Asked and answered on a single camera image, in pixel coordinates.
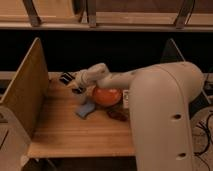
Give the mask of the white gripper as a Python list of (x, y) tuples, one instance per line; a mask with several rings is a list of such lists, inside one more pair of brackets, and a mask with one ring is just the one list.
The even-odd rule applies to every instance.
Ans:
[(103, 79), (109, 74), (109, 69), (105, 63), (95, 64), (88, 69), (82, 69), (77, 72), (75, 83), (78, 88), (73, 88), (74, 94), (82, 94), (85, 88), (94, 85), (98, 80)]

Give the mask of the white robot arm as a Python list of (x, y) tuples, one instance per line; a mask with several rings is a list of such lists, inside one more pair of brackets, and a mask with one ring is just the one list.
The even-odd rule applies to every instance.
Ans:
[(194, 171), (189, 103), (204, 78), (190, 62), (151, 65), (112, 73), (103, 63), (77, 72), (75, 85), (129, 91), (130, 123), (137, 171)]

